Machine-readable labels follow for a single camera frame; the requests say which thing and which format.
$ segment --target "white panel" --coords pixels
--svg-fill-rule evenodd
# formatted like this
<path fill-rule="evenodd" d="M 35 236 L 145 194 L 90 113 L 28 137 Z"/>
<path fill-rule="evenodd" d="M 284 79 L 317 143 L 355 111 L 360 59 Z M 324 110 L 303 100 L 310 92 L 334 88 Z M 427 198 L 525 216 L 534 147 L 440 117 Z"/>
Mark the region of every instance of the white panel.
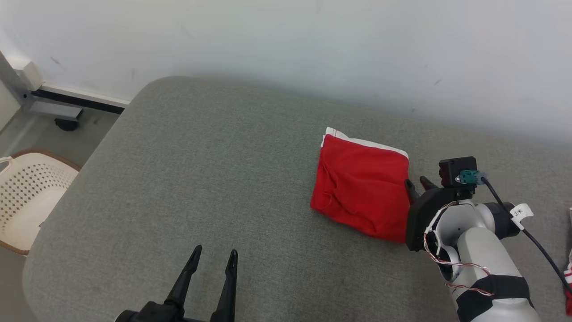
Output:
<path fill-rule="evenodd" d="M 10 121 L 12 116 L 20 108 L 14 96 L 8 91 L 4 83 L 0 81 L 0 130 Z"/>
<path fill-rule="evenodd" d="M 572 144 L 572 0 L 0 0 L 0 26 L 64 88 L 237 77 Z"/>

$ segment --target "white fabric edge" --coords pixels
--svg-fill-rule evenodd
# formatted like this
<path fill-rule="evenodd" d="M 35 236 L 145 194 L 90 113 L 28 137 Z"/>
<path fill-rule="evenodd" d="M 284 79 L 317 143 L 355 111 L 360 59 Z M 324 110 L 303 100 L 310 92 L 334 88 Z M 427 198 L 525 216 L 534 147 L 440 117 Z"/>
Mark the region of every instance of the white fabric edge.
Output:
<path fill-rule="evenodd" d="M 338 130 L 336 130 L 336 129 L 334 129 L 334 128 L 331 128 L 331 127 L 327 127 L 327 128 L 325 129 L 325 134 L 322 135 L 322 143 L 321 143 L 321 145 L 320 145 L 321 148 L 324 147 L 325 136 L 328 135 L 328 134 L 330 134 L 331 136 L 334 136 L 334 137 L 336 137 L 336 138 L 338 138 L 338 139 L 342 139 L 342 140 L 345 140 L 345 141 L 357 143 L 357 144 L 359 144 L 359 145 L 361 145 L 361 146 L 372 147 L 372 148 L 379 148 L 379 149 L 382 149 L 382 150 L 388 150 L 388 151 L 397 152 L 397 153 L 399 153 L 399 154 L 405 156 L 405 157 L 409 160 L 409 155 L 408 155 L 405 151 L 403 151 L 403 150 L 400 150 L 400 149 L 394 148 L 394 147 L 390 147 L 390 146 L 386 146 L 386 145 L 384 145 L 384 144 L 379 144 L 379 143 L 371 142 L 371 141 L 348 138 L 347 135 L 345 135 L 345 134 L 343 134 L 342 132 L 340 132 L 340 131 L 338 131 Z"/>

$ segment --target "teal connector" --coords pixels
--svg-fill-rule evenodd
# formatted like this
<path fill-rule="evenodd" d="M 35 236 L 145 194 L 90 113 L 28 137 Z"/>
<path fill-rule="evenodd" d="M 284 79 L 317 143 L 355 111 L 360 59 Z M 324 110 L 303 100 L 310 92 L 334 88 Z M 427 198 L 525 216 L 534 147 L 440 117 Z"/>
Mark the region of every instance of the teal connector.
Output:
<path fill-rule="evenodd" d="M 487 178 L 487 174 L 478 170 L 463 170 L 458 176 L 460 183 L 478 185 L 484 184 L 481 180 L 482 177 Z"/>

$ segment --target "robotic arm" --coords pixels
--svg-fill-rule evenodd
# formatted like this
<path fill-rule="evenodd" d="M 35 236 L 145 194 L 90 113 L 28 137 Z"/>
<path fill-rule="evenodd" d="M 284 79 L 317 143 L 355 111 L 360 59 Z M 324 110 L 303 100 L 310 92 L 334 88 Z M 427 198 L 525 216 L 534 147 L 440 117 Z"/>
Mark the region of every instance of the robotic arm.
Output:
<path fill-rule="evenodd" d="M 407 246 L 438 264 L 460 322 L 540 321 L 526 280 L 500 242 L 520 232 L 530 208 L 473 203 L 477 184 L 488 183 L 473 157 L 442 160 L 439 167 L 443 188 L 421 177 L 426 192 L 419 196 L 406 182 L 412 202 Z"/>

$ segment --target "white cable label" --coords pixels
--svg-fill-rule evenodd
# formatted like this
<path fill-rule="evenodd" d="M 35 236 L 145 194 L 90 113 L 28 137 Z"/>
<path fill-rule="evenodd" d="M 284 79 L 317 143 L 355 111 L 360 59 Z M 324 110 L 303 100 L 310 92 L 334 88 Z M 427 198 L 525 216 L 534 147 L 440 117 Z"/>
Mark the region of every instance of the white cable label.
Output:
<path fill-rule="evenodd" d="M 520 230 L 523 230 L 525 227 L 522 226 L 521 220 L 526 217 L 534 216 L 533 211 L 530 210 L 530 207 L 525 204 L 521 203 L 520 205 L 514 207 L 510 213 L 513 215 L 512 220 L 518 226 Z"/>

